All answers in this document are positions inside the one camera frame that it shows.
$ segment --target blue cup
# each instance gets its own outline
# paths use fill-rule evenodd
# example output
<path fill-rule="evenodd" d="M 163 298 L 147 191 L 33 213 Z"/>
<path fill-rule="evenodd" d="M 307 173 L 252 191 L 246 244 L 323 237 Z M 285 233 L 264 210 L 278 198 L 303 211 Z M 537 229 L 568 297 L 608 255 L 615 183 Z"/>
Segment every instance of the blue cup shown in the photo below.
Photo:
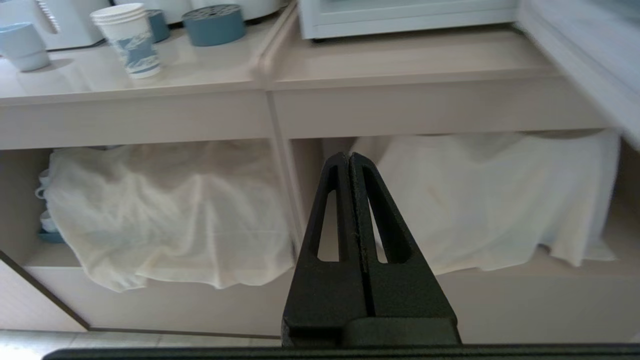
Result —
<path fill-rule="evenodd" d="M 164 12 L 158 9 L 147 10 L 151 32 L 154 35 L 154 42 L 166 40 L 171 35 L 169 25 L 166 24 Z"/>
<path fill-rule="evenodd" d="M 51 63 L 44 41 L 30 22 L 0 27 L 0 54 L 20 71 L 40 69 Z"/>

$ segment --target stack of paper cups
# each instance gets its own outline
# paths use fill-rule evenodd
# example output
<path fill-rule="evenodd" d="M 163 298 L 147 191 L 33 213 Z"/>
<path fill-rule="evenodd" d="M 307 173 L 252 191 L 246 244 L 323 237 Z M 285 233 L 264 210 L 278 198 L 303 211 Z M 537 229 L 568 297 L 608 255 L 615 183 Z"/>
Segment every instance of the stack of paper cups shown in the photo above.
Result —
<path fill-rule="evenodd" d="M 129 76 L 147 78 L 160 72 L 160 60 L 144 6 L 139 3 L 117 5 L 91 13 L 120 55 Z"/>

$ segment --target white towel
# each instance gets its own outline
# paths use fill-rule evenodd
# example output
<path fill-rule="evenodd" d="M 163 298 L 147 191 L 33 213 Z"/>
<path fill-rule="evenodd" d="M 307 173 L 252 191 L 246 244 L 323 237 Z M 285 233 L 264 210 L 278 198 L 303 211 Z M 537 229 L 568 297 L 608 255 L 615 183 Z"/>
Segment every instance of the white towel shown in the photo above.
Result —
<path fill-rule="evenodd" d="M 360 138 L 352 151 L 376 162 L 435 274 L 519 265 L 539 244 L 579 266 L 614 259 L 600 234 L 620 139 L 576 134 Z"/>
<path fill-rule="evenodd" d="M 88 276 L 262 285 L 293 266 L 266 141 L 73 148 L 51 156 L 49 211 Z"/>

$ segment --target light blue cup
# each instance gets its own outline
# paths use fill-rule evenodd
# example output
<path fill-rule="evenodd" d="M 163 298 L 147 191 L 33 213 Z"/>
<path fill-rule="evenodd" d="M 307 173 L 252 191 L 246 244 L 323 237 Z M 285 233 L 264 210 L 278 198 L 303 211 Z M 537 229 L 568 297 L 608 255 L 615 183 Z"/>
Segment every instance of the light blue cup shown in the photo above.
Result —
<path fill-rule="evenodd" d="M 40 69 L 51 63 L 44 41 L 29 22 L 0 27 L 0 54 L 20 71 Z"/>

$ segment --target white cup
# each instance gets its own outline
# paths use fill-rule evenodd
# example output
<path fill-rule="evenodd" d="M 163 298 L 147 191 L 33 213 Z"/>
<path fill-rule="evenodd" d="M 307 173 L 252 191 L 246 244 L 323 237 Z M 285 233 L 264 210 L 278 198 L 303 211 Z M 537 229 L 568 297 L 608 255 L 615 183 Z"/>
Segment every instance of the white cup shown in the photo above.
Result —
<path fill-rule="evenodd" d="M 36 197 L 38 199 L 44 199 L 44 191 L 51 184 L 51 178 L 49 177 L 49 169 L 43 170 L 40 175 L 38 175 L 40 179 L 40 187 L 36 189 Z"/>
<path fill-rule="evenodd" d="M 92 12 L 91 18 L 118 51 L 130 77 L 142 79 L 160 72 L 160 59 L 142 4 L 100 9 Z"/>
<path fill-rule="evenodd" d="M 42 224 L 42 230 L 48 233 L 58 233 L 58 226 L 51 218 L 51 214 L 49 214 L 49 210 L 40 214 L 40 223 Z"/>

